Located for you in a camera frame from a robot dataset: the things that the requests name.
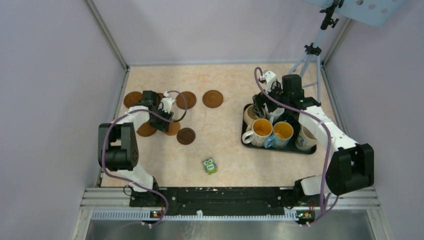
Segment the blue mug yellow inside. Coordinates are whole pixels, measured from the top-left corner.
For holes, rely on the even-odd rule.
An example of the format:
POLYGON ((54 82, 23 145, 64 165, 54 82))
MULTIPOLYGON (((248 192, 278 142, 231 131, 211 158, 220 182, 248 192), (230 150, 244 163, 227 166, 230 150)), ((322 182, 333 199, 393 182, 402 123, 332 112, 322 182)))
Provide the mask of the blue mug yellow inside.
POLYGON ((277 122, 273 126, 272 134, 265 140, 264 147, 282 150, 294 135, 294 128, 286 121, 277 122))

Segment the white mug yellow inside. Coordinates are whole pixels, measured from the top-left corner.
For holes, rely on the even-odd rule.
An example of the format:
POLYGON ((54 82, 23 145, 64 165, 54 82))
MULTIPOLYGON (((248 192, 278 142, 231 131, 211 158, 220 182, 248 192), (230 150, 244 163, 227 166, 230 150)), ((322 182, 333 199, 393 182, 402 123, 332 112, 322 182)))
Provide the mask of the white mug yellow inside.
POLYGON ((260 118, 253 122, 251 129, 242 135, 241 140, 244 144, 263 147, 272 132, 272 123, 265 118, 260 118))

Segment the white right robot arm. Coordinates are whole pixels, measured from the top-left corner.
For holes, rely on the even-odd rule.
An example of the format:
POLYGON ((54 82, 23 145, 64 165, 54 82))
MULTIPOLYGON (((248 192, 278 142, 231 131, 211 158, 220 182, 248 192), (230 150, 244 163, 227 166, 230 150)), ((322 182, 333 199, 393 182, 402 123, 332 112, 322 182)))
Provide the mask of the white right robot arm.
POLYGON ((260 89, 252 98, 254 104, 266 105, 269 110, 284 108, 326 148, 322 174, 295 184, 299 188, 293 192, 297 205, 307 206, 314 195, 340 196, 374 184, 374 149, 347 136, 327 117, 317 100, 306 97, 298 74, 284 75, 278 80, 274 72, 256 67, 253 75, 260 89))

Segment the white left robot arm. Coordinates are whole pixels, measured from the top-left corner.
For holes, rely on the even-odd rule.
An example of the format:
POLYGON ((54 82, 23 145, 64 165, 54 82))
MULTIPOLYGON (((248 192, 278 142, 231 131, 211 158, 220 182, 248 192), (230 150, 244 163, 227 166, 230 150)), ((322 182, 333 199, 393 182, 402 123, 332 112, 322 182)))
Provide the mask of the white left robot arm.
POLYGON ((149 207, 160 202, 156 179, 139 163, 139 147, 136 131, 149 124, 154 130, 167 132, 173 122, 175 98, 168 91, 159 94, 147 90, 118 119, 102 123, 98 127, 98 163, 104 173, 124 180, 141 194, 141 200, 149 207))

